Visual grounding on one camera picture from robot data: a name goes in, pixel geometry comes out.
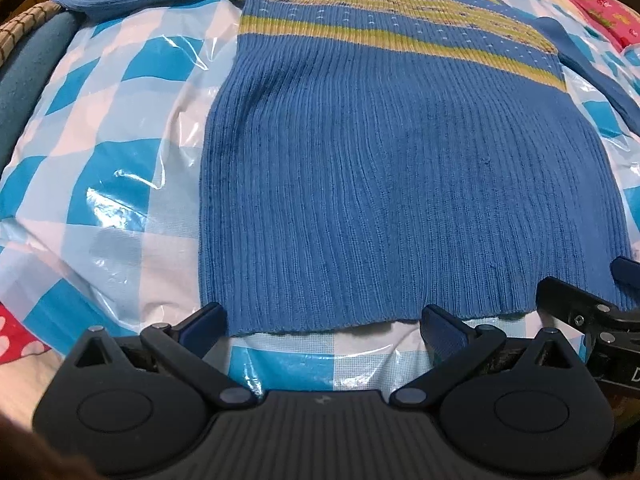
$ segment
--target blue sweater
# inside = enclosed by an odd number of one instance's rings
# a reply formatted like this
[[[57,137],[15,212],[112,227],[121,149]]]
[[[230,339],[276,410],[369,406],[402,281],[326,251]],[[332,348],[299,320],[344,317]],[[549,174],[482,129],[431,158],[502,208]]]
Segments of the blue sweater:
[[[106,20],[174,0],[57,0]],[[622,202],[561,60],[640,110],[554,20],[499,0],[237,0],[207,120],[202,301],[231,334],[528,312],[553,275],[617,303]]]

